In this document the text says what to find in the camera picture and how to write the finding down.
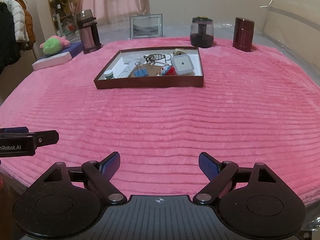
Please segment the green lid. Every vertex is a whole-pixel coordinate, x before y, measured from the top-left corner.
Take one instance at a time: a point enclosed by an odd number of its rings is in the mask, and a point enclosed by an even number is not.
[[[198,16],[198,17],[193,17],[192,18],[192,21],[210,21],[212,22],[212,19],[208,18],[208,17],[205,17],[205,16]]]

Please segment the small figurine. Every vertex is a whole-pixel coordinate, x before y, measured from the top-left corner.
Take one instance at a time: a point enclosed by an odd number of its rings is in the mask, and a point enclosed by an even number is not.
[[[147,64],[151,64],[151,63],[155,63],[157,60],[161,60],[164,59],[165,62],[167,62],[168,60],[171,60],[172,56],[171,54],[151,54],[149,56],[144,56]]]
[[[185,49],[175,49],[173,52],[173,56],[179,56],[183,54],[187,54]]]
[[[176,71],[173,66],[167,65],[167,66],[164,66],[160,69],[159,75],[160,76],[175,76]]]

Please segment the brown jacket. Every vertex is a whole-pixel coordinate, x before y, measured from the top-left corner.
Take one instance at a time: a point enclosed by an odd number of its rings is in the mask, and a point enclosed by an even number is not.
[[[36,41],[36,35],[33,32],[32,17],[30,15],[30,13],[27,11],[27,6],[24,3],[24,1],[23,0],[16,0],[16,1],[21,5],[21,7],[24,10],[24,14],[25,14],[25,18],[26,18],[26,28],[27,28],[27,33],[29,36],[28,46],[27,46],[26,50],[30,50],[30,49],[32,49],[33,44]]]

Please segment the brown tray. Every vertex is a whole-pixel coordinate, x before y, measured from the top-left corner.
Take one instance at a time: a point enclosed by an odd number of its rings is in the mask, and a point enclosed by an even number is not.
[[[150,76],[150,77],[127,77],[115,79],[101,79],[103,73],[114,63],[121,53],[139,52],[149,50],[197,50],[199,56],[199,68],[201,75],[182,75],[182,76]],[[201,64],[199,49],[197,47],[153,47],[139,49],[124,49],[118,51],[113,58],[105,65],[100,73],[94,79],[97,89],[109,88],[166,88],[166,87],[203,87],[204,74]]]

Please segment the picture frame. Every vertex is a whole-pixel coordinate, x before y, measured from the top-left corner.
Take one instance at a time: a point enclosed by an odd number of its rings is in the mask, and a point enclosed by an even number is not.
[[[130,17],[130,39],[162,37],[162,14]]]

